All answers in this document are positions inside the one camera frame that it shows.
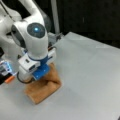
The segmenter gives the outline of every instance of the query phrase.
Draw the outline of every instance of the brown object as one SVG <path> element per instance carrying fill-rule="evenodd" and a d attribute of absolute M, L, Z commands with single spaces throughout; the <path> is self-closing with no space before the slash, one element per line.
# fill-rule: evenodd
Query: brown object
<path fill-rule="evenodd" d="M 60 78 L 55 69 L 55 65 L 52 63 L 50 64 L 49 73 L 40 80 L 26 85 L 25 94 L 29 96 L 35 104 L 38 104 L 58 90 L 60 86 Z"/>

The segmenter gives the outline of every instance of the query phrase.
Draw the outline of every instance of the gray tabletop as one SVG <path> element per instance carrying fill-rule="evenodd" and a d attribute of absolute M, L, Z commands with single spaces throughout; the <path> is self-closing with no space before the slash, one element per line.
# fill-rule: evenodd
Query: gray tabletop
<path fill-rule="evenodd" d="M 0 120 L 118 120 L 120 50 L 74 33 L 56 46 L 62 87 L 34 105 L 23 84 L 3 84 Z"/>

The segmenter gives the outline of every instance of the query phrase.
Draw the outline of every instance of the black background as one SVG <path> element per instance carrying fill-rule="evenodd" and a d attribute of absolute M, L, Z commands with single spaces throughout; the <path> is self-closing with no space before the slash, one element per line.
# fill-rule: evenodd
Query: black background
<path fill-rule="evenodd" d="M 14 5 L 16 0 L 7 1 L 18 7 Z M 50 0 L 35 1 L 53 21 Z M 72 31 L 120 48 L 119 0 L 57 0 L 57 5 L 63 34 Z"/>

